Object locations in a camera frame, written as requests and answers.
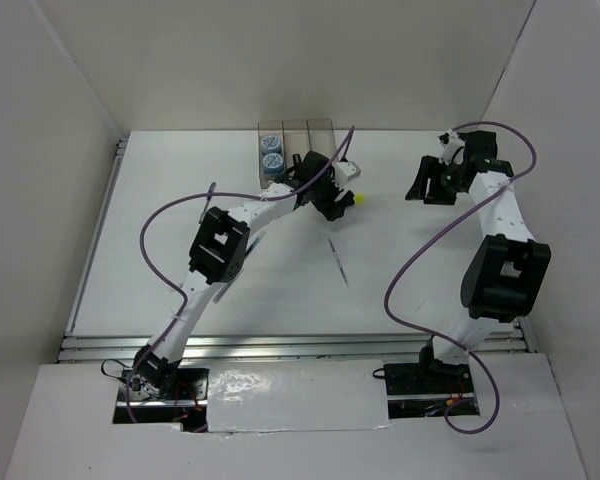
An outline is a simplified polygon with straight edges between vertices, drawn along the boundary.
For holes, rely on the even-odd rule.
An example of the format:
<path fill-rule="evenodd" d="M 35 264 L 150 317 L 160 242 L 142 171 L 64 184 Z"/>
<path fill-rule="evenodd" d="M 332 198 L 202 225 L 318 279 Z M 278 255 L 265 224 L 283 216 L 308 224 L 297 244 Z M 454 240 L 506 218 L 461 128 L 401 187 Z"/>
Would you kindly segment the blue ballpoint pen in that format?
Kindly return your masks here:
<path fill-rule="evenodd" d="M 211 200 L 212 200 L 212 198 L 214 196 L 214 192 L 215 192 L 216 186 L 217 186 L 217 183 L 215 181 L 211 182 L 211 184 L 209 185 L 209 188 L 208 188 L 208 191 L 207 191 L 207 194 L 206 194 L 205 204 L 204 204 L 204 207 L 203 207 L 203 209 L 201 211 L 201 214 L 199 216 L 199 224 L 201 224 L 203 222 L 204 217 L 205 217 L 205 215 L 206 215 L 206 213 L 207 213 L 207 211 L 209 209 L 209 206 L 211 204 Z"/>

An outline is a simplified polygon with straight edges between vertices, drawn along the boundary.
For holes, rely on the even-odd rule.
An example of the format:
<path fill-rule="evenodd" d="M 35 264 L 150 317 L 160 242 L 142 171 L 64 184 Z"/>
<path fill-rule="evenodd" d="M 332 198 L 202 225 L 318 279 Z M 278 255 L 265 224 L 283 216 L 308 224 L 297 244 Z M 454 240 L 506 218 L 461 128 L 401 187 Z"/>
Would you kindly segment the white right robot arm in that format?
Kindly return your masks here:
<path fill-rule="evenodd" d="M 549 246 L 535 240 L 522 217 L 513 168 L 499 159 L 495 133 L 449 132 L 440 142 L 442 154 L 422 157 L 405 198 L 454 205 L 458 195 L 468 194 L 478 208 L 483 239 L 461 282 L 463 313 L 419 354 L 416 379 L 428 392 L 463 375 L 469 351 L 498 325 L 531 312 L 551 260 Z"/>

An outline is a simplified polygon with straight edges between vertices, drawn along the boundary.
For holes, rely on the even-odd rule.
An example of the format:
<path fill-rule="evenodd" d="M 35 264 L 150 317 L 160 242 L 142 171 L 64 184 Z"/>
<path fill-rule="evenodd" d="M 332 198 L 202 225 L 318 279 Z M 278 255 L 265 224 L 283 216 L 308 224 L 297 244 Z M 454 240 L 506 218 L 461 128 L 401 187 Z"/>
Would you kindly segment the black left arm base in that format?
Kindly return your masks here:
<path fill-rule="evenodd" d="M 129 370 L 123 370 L 119 375 L 121 380 L 112 417 L 114 424 L 133 424 L 127 410 L 130 405 L 137 424 L 174 424 L 189 433 L 208 431 L 208 369 L 179 370 L 175 383 L 163 394 L 138 376 L 131 381 L 127 393 L 129 374 Z"/>

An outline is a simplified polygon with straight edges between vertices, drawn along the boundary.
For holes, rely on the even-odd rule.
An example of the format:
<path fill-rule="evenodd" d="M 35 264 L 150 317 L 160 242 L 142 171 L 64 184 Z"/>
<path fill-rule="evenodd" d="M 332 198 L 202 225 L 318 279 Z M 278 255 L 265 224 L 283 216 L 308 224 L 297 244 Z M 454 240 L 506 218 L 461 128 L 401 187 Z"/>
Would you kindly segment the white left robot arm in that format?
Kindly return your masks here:
<path fill-rule="evenodd" d="M 355 204 L 355 194 L 346 185 L 360 173 L 353 162 L 310 151 L 260 193 L 239 194 L 242 204 L 207 210 L 189 249 L 183 284 L 156 274 L 176 290 L 182 304 L 134 357 L 131 374 L 141 379 L 146 392 L 164 399 L 176 390 L 177 370 L 189 336 L 216 293 L 239 276 L 253 234 L 306 204 L 328 221 L 341 218 Z"/>

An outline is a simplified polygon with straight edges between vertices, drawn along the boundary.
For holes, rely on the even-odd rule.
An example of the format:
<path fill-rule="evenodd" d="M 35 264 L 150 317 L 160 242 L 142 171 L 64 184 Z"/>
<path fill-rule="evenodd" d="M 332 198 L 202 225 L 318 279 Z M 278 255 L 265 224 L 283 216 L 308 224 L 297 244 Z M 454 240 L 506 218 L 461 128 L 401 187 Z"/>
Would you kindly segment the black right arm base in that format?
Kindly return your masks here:
<path fill-rule="evenodd" d="M 452 415 L 477 415 L 471 377 L 445 379 L 425 376 L 416 363 L 384 364 L 372 371 L 384 382 L 390 419 L 443 417 L 445 410 L 461 403 Z"/>

